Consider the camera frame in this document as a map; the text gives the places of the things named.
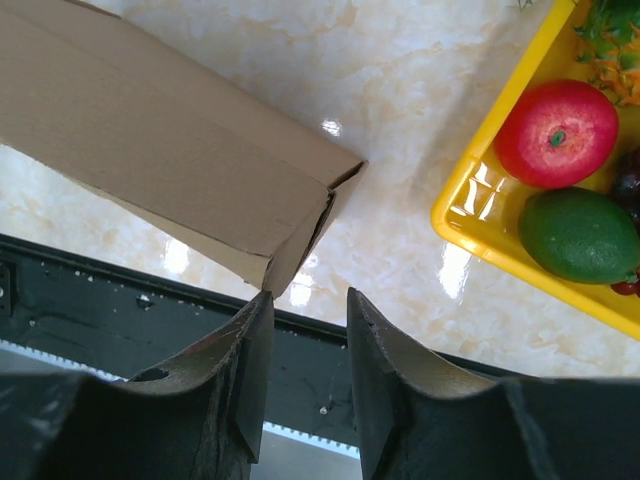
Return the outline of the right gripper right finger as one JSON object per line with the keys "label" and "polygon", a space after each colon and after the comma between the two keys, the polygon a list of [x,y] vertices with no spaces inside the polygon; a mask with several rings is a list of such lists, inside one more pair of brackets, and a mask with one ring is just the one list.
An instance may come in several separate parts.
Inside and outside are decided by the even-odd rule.
{"label": "right gripper right finger", "polygon": [[425,348],[360,291],[348,350],[367,479],[635,479],[635,379],[488,379]]}

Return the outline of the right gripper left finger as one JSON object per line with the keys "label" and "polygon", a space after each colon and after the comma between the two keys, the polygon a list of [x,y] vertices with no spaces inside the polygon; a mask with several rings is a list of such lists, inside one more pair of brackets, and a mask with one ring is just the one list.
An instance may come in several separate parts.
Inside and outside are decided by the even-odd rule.
{"label": "right gripper left finger", "polygon": [[259,460],[274,337],[270,293],[128,381],[1,377],[5,479],[246,479]]}

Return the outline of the brown cardboard box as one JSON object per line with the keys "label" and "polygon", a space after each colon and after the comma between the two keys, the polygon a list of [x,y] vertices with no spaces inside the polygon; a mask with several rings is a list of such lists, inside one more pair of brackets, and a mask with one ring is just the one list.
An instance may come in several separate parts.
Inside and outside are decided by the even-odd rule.
{"label": "brown cardboard box", "polygon": [[81,1],[2,3],[1,140],[274,295],[365,168]]}

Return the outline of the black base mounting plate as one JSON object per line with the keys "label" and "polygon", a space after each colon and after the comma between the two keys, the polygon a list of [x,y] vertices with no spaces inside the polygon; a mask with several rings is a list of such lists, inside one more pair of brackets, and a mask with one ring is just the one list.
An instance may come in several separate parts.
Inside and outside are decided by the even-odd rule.
{"label": "black base mounting plate", "polygon": [[[1,338],[69,368],[130,378],[222,326],[241,299],[11,236],[1,239]],[[357,440],[344,327],[275,314],[266,419]]]}

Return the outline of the yellow plastic fruit tray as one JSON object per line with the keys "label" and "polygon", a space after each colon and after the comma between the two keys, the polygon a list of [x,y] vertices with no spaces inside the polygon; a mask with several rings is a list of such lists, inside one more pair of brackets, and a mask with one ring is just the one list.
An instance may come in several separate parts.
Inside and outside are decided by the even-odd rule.
{"label": "yellow plastic fruit tray", "polygon": [[587,16],[586,1],[555,1],[514,68],[434,204],[431,222],[443,239],[632,337],[639,336],[639,300],[605,286],[581,285],[549,275],[523,249],[518,215],[534,189],[509,176],[492,141],[528,88],[559,79],[586,80],[575,62],[573,27]]}

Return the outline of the green apple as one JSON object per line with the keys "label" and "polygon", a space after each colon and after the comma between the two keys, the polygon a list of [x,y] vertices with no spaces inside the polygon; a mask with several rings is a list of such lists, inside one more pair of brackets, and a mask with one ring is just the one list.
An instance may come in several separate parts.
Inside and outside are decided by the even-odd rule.
{"label": "green apple", "polygon": [[579,187],[537,193],[526,201],[517,229],[529,256],[560,279],[593,285],[637,280],[636,227],[603,194]]}

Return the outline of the red apple near front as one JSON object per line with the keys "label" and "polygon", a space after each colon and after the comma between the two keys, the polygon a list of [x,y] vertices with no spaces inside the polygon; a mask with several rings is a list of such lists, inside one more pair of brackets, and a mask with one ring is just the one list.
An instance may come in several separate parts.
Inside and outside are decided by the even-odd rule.
{"label": "red apple near front", "polygon": [[617,112],[601,91],[559,79],[522,94],[493,146],[507,173],[550,190],[577,184],[602,167],[618,133]]}

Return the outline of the dark purple grape bunch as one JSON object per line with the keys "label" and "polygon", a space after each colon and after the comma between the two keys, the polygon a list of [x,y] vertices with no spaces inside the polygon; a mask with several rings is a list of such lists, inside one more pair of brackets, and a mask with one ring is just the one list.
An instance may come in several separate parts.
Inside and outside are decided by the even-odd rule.
{"label": "dark purple grape bunch", "polygon": [[610,197],[630,216],[639,232],[639,148],[623,154],[617,162],[617,173],[609,191]]}

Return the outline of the toy pineapple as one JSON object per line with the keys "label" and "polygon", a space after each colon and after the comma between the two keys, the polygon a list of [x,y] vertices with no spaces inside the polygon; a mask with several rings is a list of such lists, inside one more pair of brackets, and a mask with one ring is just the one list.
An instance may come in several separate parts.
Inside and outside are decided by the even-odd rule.
{"label": "toy pineapple", "polygon": [[[521,84],[533,79],[546,53],[576,11],[577,1],[554,1],[512,77]],[[577,41],[575,62],[588,69],[585,81],[556,79],[537,87],[540,98],[560,103],[619,107],[639,105],[639,3],[589,1],[582,21],[572,28]]]}

